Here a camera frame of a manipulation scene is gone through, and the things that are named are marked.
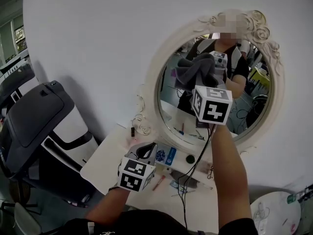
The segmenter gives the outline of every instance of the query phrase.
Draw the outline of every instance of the forearm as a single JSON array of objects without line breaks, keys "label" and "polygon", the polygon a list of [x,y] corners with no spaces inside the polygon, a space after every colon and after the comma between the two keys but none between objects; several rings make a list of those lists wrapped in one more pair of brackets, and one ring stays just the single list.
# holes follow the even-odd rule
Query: forearm
[{"label": "forearm", "polygon": [[239,98],[242,95],[245,88],[241,84],[231,81],[229,78],[227,78],[225,84],[227,89],[232,92],[233,98]]},{"label": "forearm", "polygon": [[214,180],[218,196],[247,195],[246,169],[233,138],[224,125],[218,125],[212,138]]},{"label": "forearm", "polygon": [[128,190],[122,188],[110,190],[86,215],[86,219],[102,225],[113,224],[123,212],[129,193]]}]

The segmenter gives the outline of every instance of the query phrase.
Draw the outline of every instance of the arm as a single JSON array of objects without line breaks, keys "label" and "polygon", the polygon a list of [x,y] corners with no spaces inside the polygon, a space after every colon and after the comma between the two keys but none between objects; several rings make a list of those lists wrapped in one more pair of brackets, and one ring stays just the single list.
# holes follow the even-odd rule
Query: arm
[{"label": "arm", "polygon": [[87,213],[86,219],[101,225],[113,224],[122,213],[129,193],[122,188],[110,190],[100,203]]},{"label": "arm", "polygon": [[235,75],[232,80],[227,78],[226,87],[232,92],[233,98],[239,98],[245,90],[246,78],[242,75]]},{"label": "arm", "polygon": [[224,125],[218,125],[213,135],[212,153],[219,227],[240,218],[251,218],[246,170],[233,138]]}]

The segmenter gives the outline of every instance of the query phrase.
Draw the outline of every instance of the black knob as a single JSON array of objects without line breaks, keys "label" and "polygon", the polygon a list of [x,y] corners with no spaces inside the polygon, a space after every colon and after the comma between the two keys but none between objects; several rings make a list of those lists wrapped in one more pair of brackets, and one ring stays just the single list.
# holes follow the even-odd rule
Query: black knob
[{"label": "black knob", "polygon": [[192,155],[189,155],[189,156],[187,156],[186,161],[189,164],[193,164],[195,162],[195,157]]}]

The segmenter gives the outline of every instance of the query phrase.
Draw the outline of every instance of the mirror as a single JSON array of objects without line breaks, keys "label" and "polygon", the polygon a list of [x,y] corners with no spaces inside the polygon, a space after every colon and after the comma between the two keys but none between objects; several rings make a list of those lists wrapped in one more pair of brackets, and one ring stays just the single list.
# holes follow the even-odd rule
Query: mirror
[{"label": "mirror", "polygon": [[[213,54],[213,51],[225,53],[227,57],[227,60],[223,59],[226,60],[224,66],[221,59],[216,60],[226,68],[220,74],[225,89],[232,91],[232,105],[226,122],[232,136],[249,130],[266,110],[271,77],[258,48],[247,40],[237,39],[233,33],[211,33],[194,38],[170,56],[158,82],[158,107],[163,121],[174,135],[189,144],[204,145],[209,125],[197,121],[191,106],[193,89],[198,84],[196,75],[191,73],[186,78],[185,73],[182,85],[180,71],[206,69],[212,64],[205,61],[206,55]],[[217,66],[219,64],[215,65],[215,74],[220,72]]]}]

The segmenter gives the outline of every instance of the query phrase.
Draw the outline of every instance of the gray cloth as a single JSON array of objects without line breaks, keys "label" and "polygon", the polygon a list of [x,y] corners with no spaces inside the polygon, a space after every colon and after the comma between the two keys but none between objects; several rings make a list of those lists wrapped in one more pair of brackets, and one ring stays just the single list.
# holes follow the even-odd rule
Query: gray cloth
[{"label": "gray cloth", "polygon": [[215,75],[215,61],[210,53],[203,53],[192,61],[180,59],[175,72],[175,87],[189,93],[196,85],[217,87],[224,84],[223,78]]}]

